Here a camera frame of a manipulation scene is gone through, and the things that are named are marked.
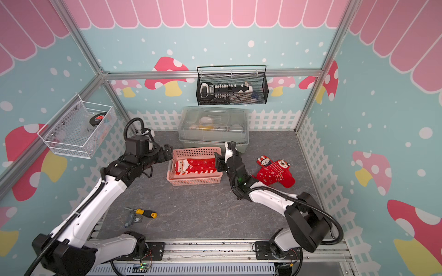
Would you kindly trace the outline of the red snowflake santa sock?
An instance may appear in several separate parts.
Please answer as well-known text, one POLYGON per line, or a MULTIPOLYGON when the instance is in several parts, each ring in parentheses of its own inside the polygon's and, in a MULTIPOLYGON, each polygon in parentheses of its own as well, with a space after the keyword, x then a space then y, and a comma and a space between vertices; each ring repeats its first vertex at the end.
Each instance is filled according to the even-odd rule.
POLYGON ((175 175, 217 173, 215 158, 181 159, 176 162, 175 175))

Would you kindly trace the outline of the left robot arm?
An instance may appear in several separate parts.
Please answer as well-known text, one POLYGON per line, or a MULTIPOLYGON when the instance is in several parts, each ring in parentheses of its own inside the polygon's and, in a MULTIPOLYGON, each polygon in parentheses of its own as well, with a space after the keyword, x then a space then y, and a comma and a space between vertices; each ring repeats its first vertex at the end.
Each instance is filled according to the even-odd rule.
POLYGON ((135 231, 105 240, 89 240, 96 224, 134 180, 152 170, 154 164, 172 159, 173 148, 156 143, 154 134, 139 117, 126 124, 123 138, 125 153, 100 170, 98 183, 83 202, 51 233, 40 234, 33 240, 36 259, 25 275, 32 275, 42 265, 57 276, 85 276, 96 266, 121 256, 142 261, 148 254, 145 236, 135 231))

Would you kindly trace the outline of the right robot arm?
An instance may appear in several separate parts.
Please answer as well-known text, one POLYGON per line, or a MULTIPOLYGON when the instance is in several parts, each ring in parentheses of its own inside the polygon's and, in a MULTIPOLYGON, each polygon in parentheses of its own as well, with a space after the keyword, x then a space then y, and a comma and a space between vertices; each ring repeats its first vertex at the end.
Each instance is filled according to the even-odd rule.
POLYGON ((296 248, 313 253, 320 245, 331 246, 344 239, 340 223, 310 194, 288 194, 248 174, 236 142, 225 143, 225 154, 215 155, 215 167, 227 173, 238 200, 262 204, 285 217, 288 227, 278 230, 268 242, 274 258, 283 259, 296 248))

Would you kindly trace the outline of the red snowman sock pair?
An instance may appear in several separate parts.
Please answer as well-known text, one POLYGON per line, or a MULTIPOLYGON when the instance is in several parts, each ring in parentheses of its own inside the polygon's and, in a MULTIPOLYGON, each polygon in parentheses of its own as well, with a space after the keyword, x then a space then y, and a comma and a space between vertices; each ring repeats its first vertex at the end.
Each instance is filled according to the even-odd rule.
POLYGON ((296 180, 290 172, 291 165, 285 160, 273 161, 269 157, 261 155, 257 159, 257 164, 261 166, 261 169, 254 178, 263 184, 271 186, 280 183, 285 188, 295 185, 296 180))

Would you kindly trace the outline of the pink perforated plastic basket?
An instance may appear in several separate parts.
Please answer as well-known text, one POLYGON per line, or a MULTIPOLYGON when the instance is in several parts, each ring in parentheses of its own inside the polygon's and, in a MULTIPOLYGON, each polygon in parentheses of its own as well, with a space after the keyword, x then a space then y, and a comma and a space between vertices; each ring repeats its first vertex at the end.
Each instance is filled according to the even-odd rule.
POLYGON ((173 186, 218 184, 223 173, 215 168, 215 153, 219 147, 174 149, 166 179, 173 186))

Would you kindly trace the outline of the clear lidded storage box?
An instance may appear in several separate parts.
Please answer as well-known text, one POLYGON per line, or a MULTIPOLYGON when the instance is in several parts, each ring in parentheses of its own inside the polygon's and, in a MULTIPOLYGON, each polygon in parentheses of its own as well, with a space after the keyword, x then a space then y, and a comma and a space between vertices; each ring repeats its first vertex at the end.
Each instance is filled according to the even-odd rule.
POLYGON ((246 109, 186 107, 178 125, 178 139, 185 148, 220 147, 234 141, 237 150, 249 145, 249 112, 246 109))

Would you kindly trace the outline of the black red tape measure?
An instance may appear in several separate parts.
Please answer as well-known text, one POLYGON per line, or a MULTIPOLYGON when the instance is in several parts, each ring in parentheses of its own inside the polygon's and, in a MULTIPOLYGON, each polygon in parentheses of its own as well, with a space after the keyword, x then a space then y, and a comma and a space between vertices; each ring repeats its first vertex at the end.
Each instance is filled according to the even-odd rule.
POLYGON ((96 115, 93 115, 90 120, 89 120, 89 124, 92 127, 97 127, 102 120, 104 119, 104 117, 107 115, 107 112, 102 112, 102 113, 98 113, 96 115))

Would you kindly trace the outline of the yellow handled screwdriver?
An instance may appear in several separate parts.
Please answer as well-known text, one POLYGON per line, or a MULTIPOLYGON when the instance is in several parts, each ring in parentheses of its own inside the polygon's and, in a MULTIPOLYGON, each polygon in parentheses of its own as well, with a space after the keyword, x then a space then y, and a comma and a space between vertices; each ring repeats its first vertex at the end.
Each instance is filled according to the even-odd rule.
POLYGON ((144 210, 144 209, 134 209, 134 208, 129 208, 129 207, 125 207, 125 210, 129 210, 130 212, 139 215, 139 216, 144 216, 150 219, 156 219, 158 217, 158 214, 152 210, 144 210))

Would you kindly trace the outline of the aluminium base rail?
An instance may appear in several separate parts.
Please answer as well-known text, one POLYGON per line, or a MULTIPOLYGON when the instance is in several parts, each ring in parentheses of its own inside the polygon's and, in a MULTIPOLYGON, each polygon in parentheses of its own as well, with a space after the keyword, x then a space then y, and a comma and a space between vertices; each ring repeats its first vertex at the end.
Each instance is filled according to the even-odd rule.
POLYGON ((290 251, 286 258, 276 258, 269 250, 256 247, 255 239, 224 239, 224 240, 164 240, 164 246, 153 254, 148 253, 136 263, 148 265, 177 263, 251 263, 251 262, 353 262, 347 244, 342 241, 332 246, 319 246, 314 253, 290 251))

